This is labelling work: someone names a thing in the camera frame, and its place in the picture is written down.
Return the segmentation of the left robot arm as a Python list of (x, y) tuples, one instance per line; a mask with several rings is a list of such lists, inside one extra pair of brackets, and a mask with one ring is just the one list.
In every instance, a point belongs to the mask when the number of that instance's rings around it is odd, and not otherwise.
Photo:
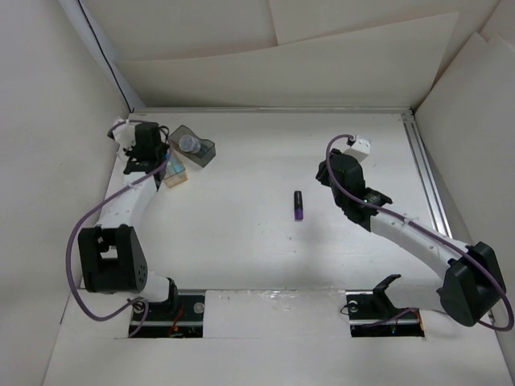
[(125, 156), (122, 187), (91, 228), (78, 234), (84, 286), (90, 293), (137, 294), (160, 318), (179, 311), (177, 288), (148, 268), (137, 228), (165, 176), (170, 147), (156, 122), (118, 123), (109, 136)]

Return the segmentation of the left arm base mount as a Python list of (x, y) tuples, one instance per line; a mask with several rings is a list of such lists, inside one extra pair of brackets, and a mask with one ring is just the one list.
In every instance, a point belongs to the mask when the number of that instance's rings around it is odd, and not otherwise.
[(143, 310), (131, 315), (128, 334), (135, 339), (199, 339), (203, 337), (205, 292), (181, 290), (176, 310), (164, 310), (151, 304), (141, 328), (134, 334), (142, 320)]

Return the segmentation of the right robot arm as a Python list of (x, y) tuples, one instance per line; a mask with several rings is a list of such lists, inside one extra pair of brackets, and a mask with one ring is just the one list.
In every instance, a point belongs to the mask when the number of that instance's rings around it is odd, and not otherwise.
[(475, 326), (501, 303), (508, 314), (501, 330), (513, 329), (513, 306), (489, 245), (450, 239), (391, 209), (392, 199), (367, 187), (360, 161), (349, 153), (327, 150), (315, 178), (331, 189), (335, 205), (350, 222), (391, 241), (435, 273), (438, 280), (427, 297), (428, 309), (462, 326)]

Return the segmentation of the black purple highlighter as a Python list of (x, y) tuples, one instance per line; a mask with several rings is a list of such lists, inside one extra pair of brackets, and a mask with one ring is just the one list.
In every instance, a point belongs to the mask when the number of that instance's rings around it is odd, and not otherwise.
[(303, 193), (294, 191), (294, 218), (295, 221), (303, 220)]

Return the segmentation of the clear jar of paper clips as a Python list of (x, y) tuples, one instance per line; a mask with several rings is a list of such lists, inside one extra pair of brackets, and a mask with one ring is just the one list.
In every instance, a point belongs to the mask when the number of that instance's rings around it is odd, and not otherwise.
[(201, 150), (201, 140), (190, 134), (184, 134), (179, 139), (179, 149), (188, 154), (197, 154)]

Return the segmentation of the blue clear highlighter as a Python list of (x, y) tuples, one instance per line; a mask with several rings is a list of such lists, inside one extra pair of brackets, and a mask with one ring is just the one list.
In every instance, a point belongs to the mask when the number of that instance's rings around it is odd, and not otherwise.
[(185, 171), (184, 165), (180, 160), (171, 160), (167, 164), (167, 173), (170, 176), (180, 175)]

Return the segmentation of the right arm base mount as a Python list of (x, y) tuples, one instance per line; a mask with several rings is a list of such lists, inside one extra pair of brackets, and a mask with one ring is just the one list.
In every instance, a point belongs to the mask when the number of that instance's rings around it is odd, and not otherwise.
[(348, 317), (353, 338), (425, 337), (418, 309), (397, 308), (386, 294), (400, 277), (400, 274), (389, 275), (372, 289), (345, 291), (346, 301), (340, 313)]

